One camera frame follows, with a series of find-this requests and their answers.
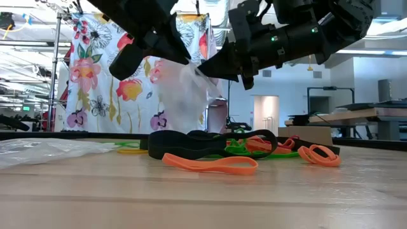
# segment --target doorway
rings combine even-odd
[[[311,96],[310,113],[329,114],[329,97],[328,96]]]
[[[279,131],[280,101],[278,96],[253,96],[253,130]]]

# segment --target floral curtain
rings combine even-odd
[[[72,19],[75,26],[64,128],[141,134],[171,128],[156,85],[163,75],[162,60],[146,57],[129,79],[119,81],[110,74],[109,66],[118,52],[133,42],[127,33],[100,14],[77,14]],[[192,62],[202,63],[208,57],[209,16],[181,15],[176,22]],[[214,55],[213,36],[209,48]],[[211,81],[221,88],[219,80]],[[204,129],[203,115],[197,123]]]

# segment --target pink flower print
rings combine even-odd
[[[88,121],[88,115],[84,110],[85,109],[81,108],[68,116],[67,123],[69,127],[74,128],[75,125],[82,127]]]
[[[90,87],[95,90],[97,86],[97,75],[100,73],[100,65],[94,64],[91,57],[74,61],[71,67],[71,81],[79,83],[83,93],[87,93]]]
[[[163,67],[163,61],[162,60],[156,60],[154,62],[154,68],[150,70],[150,82],[156,83],[161,77],[161,70]]]
[[[153,130],[167,129],[168,128],[167,117],[166,117],[164,111],[158,112],[158,114],[155,114],[150,120],[150,125]]]
[[[89,45],[89,38],[87,36],[88,34],[88,22],[85,20],[79,20],[79,19],[73,19],[74,22],[74,31],[75,33],[75,37],[74,39],[78,39],[79,37],[82,36],[82,41]]]

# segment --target yellow rubber band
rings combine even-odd
[[[141,155],[141,154],[147,154],[148,150],[143,150],[143,149],[119,149],[117,151],[120,154],[127,154],[127,155]]]

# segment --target plastic bag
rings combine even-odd
[[[171,128],[185,134],[198,130],[200,116],[220,91],[192,62],[163,60],[162,73],[157,85]]]
[[[89,153],[107,153],[116,147],[114,144],[64,139],[6,140],[0,142],[0,169],[18,164],[45,163]]]

